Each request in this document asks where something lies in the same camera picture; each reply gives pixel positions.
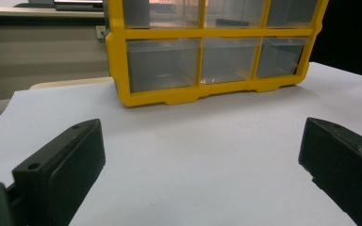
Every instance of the plastic drawer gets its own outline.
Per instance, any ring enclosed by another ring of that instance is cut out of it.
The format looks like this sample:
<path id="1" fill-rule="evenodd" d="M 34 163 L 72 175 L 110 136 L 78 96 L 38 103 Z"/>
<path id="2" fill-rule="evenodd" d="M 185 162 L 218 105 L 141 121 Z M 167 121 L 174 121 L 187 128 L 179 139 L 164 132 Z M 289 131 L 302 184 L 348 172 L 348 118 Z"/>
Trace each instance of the plastic drawer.
<path id="1" fill-rule="evenodd" d="M 107 62 L 124 105 L 301 83 L 329 0 L 110 0 Z"/>
<path id="2" fill-rule="evenodd" d="M 202 84 L 243 81 L 252 75 L 261 39 L 204 39 Z"/>
<path id="3" fill-rule="evenodd" d="M 259 27 L 265 0 L 210 0 L 206 27 Z"/>
<path id="4" fill-rule="evenodd" d="M 131 92 L 194 85 L 198 48 L 192 39 L 128 41 Z"/>
<path id="5" fill-rule="evenodd" d="M 123 0 L 129 28 L 198 27 L 201 0 Z"/>
<path id="6" fill-rule="evenodd" d="M 258 61 L 256 77 L 295 74 L 305 38 L 265 38 Z"/>
<path id="7" fill-rule="evenodd" d="M 309 27 L 318 0 L 271 0 L 267 27 Z"/>

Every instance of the desk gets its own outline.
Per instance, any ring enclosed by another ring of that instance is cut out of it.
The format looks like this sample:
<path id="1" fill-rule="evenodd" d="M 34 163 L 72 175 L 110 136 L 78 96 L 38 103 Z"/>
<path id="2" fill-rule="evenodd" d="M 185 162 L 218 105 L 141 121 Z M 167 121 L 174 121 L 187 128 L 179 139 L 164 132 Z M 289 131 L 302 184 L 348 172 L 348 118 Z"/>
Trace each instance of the desk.
<path id="1" fill-rule="evenodd" d="M 72 225 L 354 225 L 298 164 L 307 117 L 362 135 L 362 76 L 310 63 L 298 86 L 133 108 L 113 83 L 17 91 L 0 117 L 0 181 L 99 118 L 107 164 Z"/>

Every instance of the wall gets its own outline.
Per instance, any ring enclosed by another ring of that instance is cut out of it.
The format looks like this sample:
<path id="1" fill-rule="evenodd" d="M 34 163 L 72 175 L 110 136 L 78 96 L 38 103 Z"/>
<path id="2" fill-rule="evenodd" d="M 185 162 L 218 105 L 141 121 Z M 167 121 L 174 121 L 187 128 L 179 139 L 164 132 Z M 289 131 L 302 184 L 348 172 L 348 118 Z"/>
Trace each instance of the wall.
<path id="1" fill-rule="evenodd" d="M 0 99 L 51 81 L 109 76 L 95 26 L 0 25 Z"/>

